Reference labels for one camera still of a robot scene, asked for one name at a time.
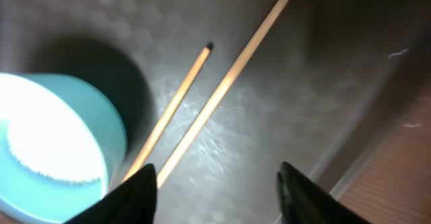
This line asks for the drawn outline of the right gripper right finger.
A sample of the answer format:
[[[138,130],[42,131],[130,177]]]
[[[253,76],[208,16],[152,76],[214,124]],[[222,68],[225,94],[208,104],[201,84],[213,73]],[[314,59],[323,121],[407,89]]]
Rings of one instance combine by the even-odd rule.
[[[282,223],[369,224],[288,162],[281,163],[276,178]]]

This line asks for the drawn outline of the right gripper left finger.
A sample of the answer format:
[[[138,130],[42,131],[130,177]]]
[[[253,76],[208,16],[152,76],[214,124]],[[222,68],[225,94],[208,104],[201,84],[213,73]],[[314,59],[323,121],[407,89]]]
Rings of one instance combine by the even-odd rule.
[[[147,164],[66,224],[153,224],[157,194],[156,169]]]

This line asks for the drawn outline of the wooden chopstick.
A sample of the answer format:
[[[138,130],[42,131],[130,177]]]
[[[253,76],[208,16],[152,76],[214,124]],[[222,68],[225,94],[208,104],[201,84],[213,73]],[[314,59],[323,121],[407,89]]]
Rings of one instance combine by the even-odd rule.
[[[168,126],[168,123],[171,121],[177,108],[180,106],[180,103],[182,102],[190,86],[194,82],[196,76],[200,72],[205,61],[207,60],[212,48],[213,48],[213,43],[209,42],[206,45],[206,47],[201,51],[200,55],[198,56],[197,60],[194,62],[190,71],[187,73],[187,76],[184,78],[183,82],[180,84],[179,88],[177,89],[170,103],[167,105],[160,119],[157,121],[155,127],[151,131],[144,146],[142,147],[138,156],[135,158],[135,161],[131,165],[129,171],[125,175],[122,182],[127,181],[132,175],[136,174],[141,169],[145,161],[148,159],[148,157],[150,156],[150,153],[152,152],[153,148],[156,146],[156,143],[158,142],[162,133]]]
[[[238,55],[238,58],[234,61],[231,68],[220,81],[220,84],[216,87],[215,91],[212,93],[211,97],[208,99],[188,131],[176,146],[176,149],[172,152],[158,173],[158,188],[163,186],[169,175],[172,173],[173,169],[186,153],[187,149],[196,139],[205,123],[210,119],[211,115],[222,101],[228,90],[232,87],[233,83],[236,81],[242,70],[245,68],[246,64],[255,53],[256,49],[259,47],[268,31],[270,31],[272,25],[275,23],[284,7],[288,4],[288,1],[289,0],[278,0],[276,2],[271,11],[268,13],[267,17],[263,20],[262,24],[258,27],[256,32],[243,48],[242,52]]]

